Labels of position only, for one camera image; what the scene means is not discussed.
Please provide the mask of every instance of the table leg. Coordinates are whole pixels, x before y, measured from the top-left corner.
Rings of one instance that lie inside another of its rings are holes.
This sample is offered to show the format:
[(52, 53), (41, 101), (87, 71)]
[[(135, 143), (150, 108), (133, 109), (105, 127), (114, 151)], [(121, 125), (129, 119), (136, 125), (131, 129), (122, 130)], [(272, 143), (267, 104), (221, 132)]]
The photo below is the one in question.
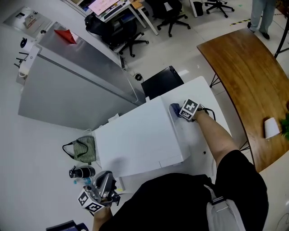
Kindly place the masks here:
[(195, 5), (194, 5), (194, 3), (193, 3), (193, 0), (190, 0), (190, 4), (191, 4), (191, 8), (192, 8), (192, 10), (193, 10), (193, 15), (194, 15), (195, 18), (197, 18), (198, 15), (197, 15), (197, 12), (196, 12)]
[(140, 24), (141, 24), (144, 28), (146, 28), (146, 25), (145, 25), (144, 22), (140, 19), (140, 17), (137, 15), (137, 13), (135, 12), (135, 10), (132, 9), (131, 6), (129, 6), (128, 8), (129, 8), (129, 9), (131, 10), (131, 12), (134, 14), (134, 16), (137, 18), (137, 20), (139, 20)]
[(243, 148), (244, 146), (245, 146), (245, 144), (247, 144), (248, 143), (248, 141), (246, 141), (241, 147), (240, 147), (240, 151), (245, 151), (245, 150), (248, 150), (248, 149), (250, 149), (250, 147), (248, 146), (248, 147), (246, 147), (246, 148)]
[(143, 12), (142, 8), (138, 8), (137, 9), (139, 11), (139, 13), (141, 14), (141, 16), (144, 17), (145, 21), (147, 22), (147, 24), (149, 25), (149, 27), (153, 30), (155, 35), (158, 35), (157, 30), (154, 28), (154, 26), (152, 25), (152, 23), (150, 22), (150, 20), (148, 19), (148, 17), (145, 15), (145, 13)]
[(216, 85), (216, 84), (218, 84), (218, 83), (221, 82), (221, 81), (218, 81), (218, 82), (216, 83), (216, 81), (217, 81), (219, 78), (218, 78), (218, 76), (217, 76), (217, 78), (215, 79), (215, 77), (216, 77), (216, 74), (215, 74), (214, 77), (213, 77), (213, 80), (212, 80), (212, 82), (211, 82), (211, 84), (210, 84), (210, 88), (212, 88), (212, 86), (214, 86), (214, 85)]
[(284, 41), (285, 41), (285, 38), (286, 38), (286, 36), (287, 36), (288, 30), (289, 30), (289, 18), (287, 18), (287, 23), (286, 23), (286, 26), (285, 26), (284, 34), (283, 34), (283, 36), (282, 36), (281, 42), (280, 42), (280, 44), (279, 44), (279, 47), (278, 47), (278, 49), (277, 49), (277, 51), (276, 51), (276, 53), (275, 53), (275, 55), (274, 55), (275, 58), (277, 58), (278, 54), (280, 54), (280, 53), (288, 50), (288, 48), (286, 48), (286, 49), (284, 49), (284, 50), (281, 50), (281, 48), (282, 48), (282, 46), (283, 46), (283, 43), (284, 43)]

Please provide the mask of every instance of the person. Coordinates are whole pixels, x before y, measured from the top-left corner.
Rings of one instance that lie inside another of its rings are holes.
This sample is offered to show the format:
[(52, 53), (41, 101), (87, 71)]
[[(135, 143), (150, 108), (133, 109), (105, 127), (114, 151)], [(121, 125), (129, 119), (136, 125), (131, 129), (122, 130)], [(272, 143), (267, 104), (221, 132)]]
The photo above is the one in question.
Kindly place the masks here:
[(276, 0), (253, 0), (251, 22), (248, 23), (248, 28), (255, 32), (259, 25), (259, 21), (263, 12), (262, 22), (259, 31), (265, 39), (270, 39), (268, 28), (273, 21)]
[(204, 111), (197, 111), (194, 119), (216, 161), (215, 185), (205, 175), (179, 173), (149, 180), (114, 216), (109, 207), (95, 213), (93, 231), (208, 230), (211, 194), (204, 184), (217, 197), (235, 202), (246, 231), (263, 230), (269, 207), (264, 180), (222, 126)]

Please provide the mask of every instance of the black office chair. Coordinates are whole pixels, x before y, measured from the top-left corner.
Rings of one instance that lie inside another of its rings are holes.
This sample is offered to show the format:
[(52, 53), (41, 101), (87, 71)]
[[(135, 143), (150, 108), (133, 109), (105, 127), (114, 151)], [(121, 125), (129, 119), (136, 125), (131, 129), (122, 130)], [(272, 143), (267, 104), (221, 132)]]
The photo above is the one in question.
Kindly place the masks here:
[[(171, 31), (173, 24), (184, 25), (187, 26), (188, 29), (191, 28), (189, 24), (178, 21), (178, 19), (180, 18), (188, 18), (185, 14), (179, 16), (182, 10), (182, 4), (179, 0), (145, 0), (145, 1), (153, 9), (154, 18), (164, 19), (164, 21), (157, 26), (159, 31), (161, 30), (162, 26), (170, 24), (168, 30), (169, 37), (172, 37)], [(172, 9), (167, 11), (165, 3), (168, 3)]]
[(231, 9), (233, 12), (235, 11), (235, 10), (233, 9), (233, 7), (223, 5), (222, 2), (224, 2), (225, 4), (228, 3), (228, 2), (225, 2), (225, 1), (222, 1), (222, 0), (209, 0), (209, 2), (205, 2), (205, 6), (212, 5), (210, 8), (207, 9), (207, 14), (210, 14), (210, 10), (211, 10), (211, 9), (218, 8), (218, 9), (220, 9), (220, 10), (223, 12), (223, 14), (225, 15), (225, 18), (227, 18), (228, 16), (226, 15), (226, 13), (225, 13), (225, 11), (222, 9), (222, 7), (224, 7), (224, 8), (229, 8), (229, 9)]
[(119, 51), (119, 54), (122, 55), (123, 50), (129, 47), (131, 57), (135, 57), (132, 53), (132, 46), (143, 42), (148, 44), (149, 41), (136, 40), (139, 35), (143, 36), (144, 33), (136, 34), (137, 26), (135, 20), (130, 20), (127, 23), (123, 23), (121, 19), (118, 21), (121, 26), (115, 29), (111, 23), (104, 23), (92, 13), (85, 18), (85, 25), (88, 32), (99, 35), (109, 45), (110, 49), (116, 48), (125, 42), (126, 44)]

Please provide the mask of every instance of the gray pants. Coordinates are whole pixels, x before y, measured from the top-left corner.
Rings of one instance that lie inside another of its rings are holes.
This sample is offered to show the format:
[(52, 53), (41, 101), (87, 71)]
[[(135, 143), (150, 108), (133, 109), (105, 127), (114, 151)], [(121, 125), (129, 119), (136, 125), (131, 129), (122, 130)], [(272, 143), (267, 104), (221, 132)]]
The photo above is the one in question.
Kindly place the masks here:
[(256, 31), (263, 12), (263, 18), (259, 31), (268, 33), (268, 28), (273, 21), (276, 0), (253, 0), (251, 13), (251, 31)]

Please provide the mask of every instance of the curved wooden desk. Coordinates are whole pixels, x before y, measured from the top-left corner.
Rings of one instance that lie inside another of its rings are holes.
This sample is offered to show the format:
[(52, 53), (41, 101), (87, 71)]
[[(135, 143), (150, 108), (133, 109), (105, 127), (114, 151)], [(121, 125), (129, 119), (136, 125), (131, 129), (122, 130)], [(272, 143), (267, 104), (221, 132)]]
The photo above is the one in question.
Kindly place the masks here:
[(285, 118), (289, 80), (265, 45), (247, 28), (197, 46), (224, 85), (242, 122), (258, 172), (289, 150), (281, 134), (264, 138), (264, 120)]

